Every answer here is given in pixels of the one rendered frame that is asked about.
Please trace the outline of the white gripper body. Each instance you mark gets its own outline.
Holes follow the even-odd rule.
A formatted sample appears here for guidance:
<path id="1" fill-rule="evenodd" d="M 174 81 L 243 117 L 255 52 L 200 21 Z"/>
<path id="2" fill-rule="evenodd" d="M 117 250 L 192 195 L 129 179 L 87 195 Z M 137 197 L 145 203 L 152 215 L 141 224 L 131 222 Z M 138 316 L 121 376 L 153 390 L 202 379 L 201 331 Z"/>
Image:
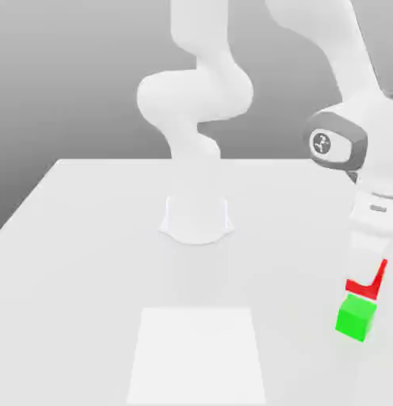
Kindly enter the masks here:
<path id="1" fill-rule="evenodd" d="M 349 215 L 352 245 L 385 245 L 393 240 L 393 196 L 357 191 Z"/>

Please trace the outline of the small green cube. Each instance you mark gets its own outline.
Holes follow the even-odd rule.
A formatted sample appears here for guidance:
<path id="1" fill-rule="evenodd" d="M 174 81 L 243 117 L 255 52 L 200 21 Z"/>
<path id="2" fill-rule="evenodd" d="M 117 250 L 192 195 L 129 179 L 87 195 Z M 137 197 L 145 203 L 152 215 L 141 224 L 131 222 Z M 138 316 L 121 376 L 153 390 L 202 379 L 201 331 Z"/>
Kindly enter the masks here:
<path id="1" fill-rule="evenodd" d="M 335 330 L 363 343 L 371 329 L 376 309 L 375 302 L 349 293 L 338 310 Z"/>

